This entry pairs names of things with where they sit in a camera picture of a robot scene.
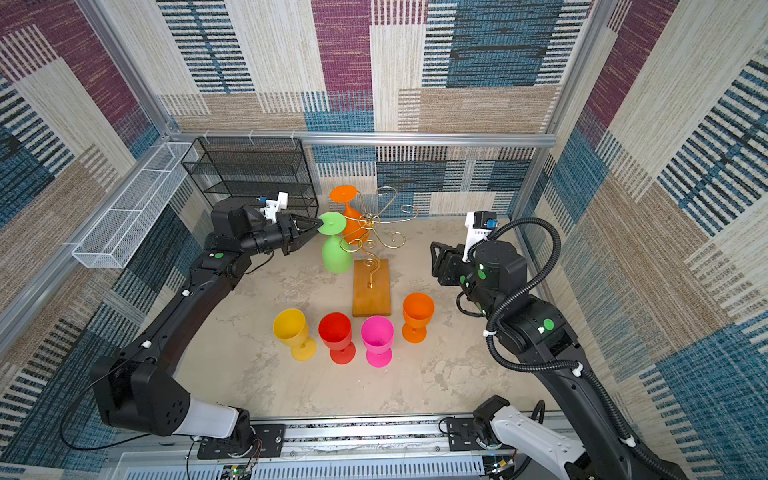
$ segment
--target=black wire shelf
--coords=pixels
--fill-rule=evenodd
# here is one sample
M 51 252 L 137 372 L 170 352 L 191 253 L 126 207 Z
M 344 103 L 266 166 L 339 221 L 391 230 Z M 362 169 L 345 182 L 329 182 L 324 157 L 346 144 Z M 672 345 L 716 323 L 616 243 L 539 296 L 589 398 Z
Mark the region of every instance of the black wire shelf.
M 316 217 L 317 193 L 300 141 L 214 137 L 193 143 L 199 160 L 183 163 L 208 203 L 227 197 L 277 198 L 288 193 L 290 213 Z

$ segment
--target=white bracket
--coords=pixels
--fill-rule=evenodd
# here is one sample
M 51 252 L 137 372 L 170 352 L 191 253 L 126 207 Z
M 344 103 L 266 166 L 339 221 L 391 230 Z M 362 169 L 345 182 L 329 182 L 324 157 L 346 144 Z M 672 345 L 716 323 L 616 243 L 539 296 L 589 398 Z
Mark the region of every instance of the white bracket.
M 273 222 L 277 222 L 275 214 L 278 211 L 288 208 L 288 194 L 280 192 L 277 194 L 277 200 L 266 200 L 266 207 L 264 207 L 264 216 Z
M 469 249 L 472 247 L 472 245 L 479 242 L 480 240 L 484 240 L 488 234 L 493 231 L 485 228 L 472 228 L 472 225 L 474 224 L 475 212 L 467 212 L 467 217 L 464 220 L 464 226 L 467 227 L 467 240 L 464 242 L 464 256 L 462 257 L 462 261 L 464 263 L 469 263 L 467 252 L 469 252 Z

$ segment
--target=plastic wine glass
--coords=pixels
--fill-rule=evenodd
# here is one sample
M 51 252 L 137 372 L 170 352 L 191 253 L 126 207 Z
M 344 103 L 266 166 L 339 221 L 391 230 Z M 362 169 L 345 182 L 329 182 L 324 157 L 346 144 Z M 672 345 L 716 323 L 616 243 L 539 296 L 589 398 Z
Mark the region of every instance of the plastic wine glass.
M 300 362 L 311 359 L 317 351 L 317 343 L 310 338 L 310 326 L 301 310 L 289 308 L 281 312 L 272 324 L 272 333 L 291 347 L 291 356 Z
M 320 339 L 331 349 L 331 360 L 345 365 L 355 358 L 355 344 L 352 343 L 352 322 L 343 313 L 329 313 L 320 320 L 317 327 Z
M 395 326 L 392 322 L 384 316 L 372 316 L 362 324 L 360 336 L 368 349 L 368 363 L 377 369 L 389 365 L 392 361 L 392 343 L 395 341 Z
M 427 324 L 435 314 L 435 302 L 426 293 L 411 293 L 402 303 L 402 338 L 410 343 L 421 343 L 427 337 Z
M 332 202 L 346 205 L 346 208 L 344 208 L 344 217 L 357 220 L 362 217 L 362 214 L 349 206 L 349 202 L 354 200 L 355 197 L 357 197 L 357 189 L 352 185 L 341 185 L 336 187 L 331 190 L 330 194 Z M 347 242 L 353 242 L 357 239 L 365 241 L 368 239 L 368 235 L 368 230 L 361 228 L 360 223 L 354 220 L 347 220 L 346 227 L 344 227 L 344 231 L 342 232 L 342 236 L 346 238 Z
M 317 229 L 323 235 L 329 235 L 323 244 L 323 266 L 331 273 L 344 273 L 352 266 L 352 254 L 349 244 L 344 241 L 339 233 L 346 227 L 346 218 L 338 212 L 326 212 L 318 217 L 323 225 Z

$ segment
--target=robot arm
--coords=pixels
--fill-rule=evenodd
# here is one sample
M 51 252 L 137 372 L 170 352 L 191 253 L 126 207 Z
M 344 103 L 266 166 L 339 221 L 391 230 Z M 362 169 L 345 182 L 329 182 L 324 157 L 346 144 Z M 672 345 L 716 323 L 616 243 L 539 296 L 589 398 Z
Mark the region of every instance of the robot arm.
M 172 375 L 203 321 L 240 282 L 251 255 L 276 249 L 288 255 L 316 235 L 322 221 L 279 211 L 281 200 L 262 199 L 258 205 L 273 220 L 243 199 L 228 198 L 215 206 L 214 231 L 185 285 L 136 340 L 91 368 L 91 381 L 104 377 L 95 383 L 94 394 L 105 424 L 153 435 L 219 439 L 214 449 L 223 458 L 250 448 L 247 410 L 196 400 Z
M 492 212 L 473 214 L 486 224 L 495 218 Z M 535 223 L 545 222 L 535 219 Z M 495 336 L 498 343 L 517 356 L 520 364 L 532 367 L 525 371 L 533 372 L 547 387 L 571 422 L 586 453 L 577 455 L 583 452 L 581 444 L 572 442 L 571 447 L 555 445 L 559 452 L 552 455 L 556 451 L 552 442 L 564 442 L 553 437 L 554 433 L 543 432 L 546 429 L 541 425 L 521 418 L 501 397 L 494 397 L 475 410 L 474 424 L 479 441 L 485 445 L 513 445 L 559 478 L 582 478 L 581 475 L 589 478 L 593 475 L 617 480 L 658 480 L 660 476 L 669 477 L 660 475 L 662 469 L 677 475 L 675 478 L 684 478 L 678 465 L 660 460 L 645 445 L 640 445 L 638 435 L 632 432 L 617 409 L 609 414 L 605 407 L 607 393 L 604 389 L 596 391 L 585 378 L 587 372 L 591 373 L 590 364 L 575 331 L 562 313 L 527 292 L 516 296 L 527 280 L 525 259 L 510 243 L 496 240 L 496 237 L 476 237 L 474 255 L 469 257 L 466 253 L 473 245 L 450 247 L 433 242 L 432 275 L 441 285 L 460 286 L 462 293 L 459 297 L 466 295 L 486 318 L 503 307 L 503 303 L 508 303 L 496 323 L 496 331 L 486 331 L 484 335 Z M 579 367 L 573 370 L 543 368 L 545 364 L 562 360 L 566 361 L 562 363 Z M 629 439 L 622 441 L 626 437 L 619 435 L 616 422 L 625 425 Z M 649 467 L 649 462 L 657 464 Z

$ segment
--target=ventilation grille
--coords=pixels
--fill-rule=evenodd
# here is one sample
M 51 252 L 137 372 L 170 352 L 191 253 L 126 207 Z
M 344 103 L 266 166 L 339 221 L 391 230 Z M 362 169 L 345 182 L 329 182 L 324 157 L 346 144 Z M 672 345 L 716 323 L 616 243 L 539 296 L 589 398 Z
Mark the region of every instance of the ventilation grille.
M 284 478 L 333 478 L 374 480 L 376 478 L 456 478 L 484 475 L 481 457 L 470 455 L 444 458 L 384 458 L 336 462 L 261 462 L 253 480 Z
M 191 480 L 219 480 L 222 465 L 190 465 Z M 181 467 L 130 467 L 125 480 L 187 480 L 187 468 Z

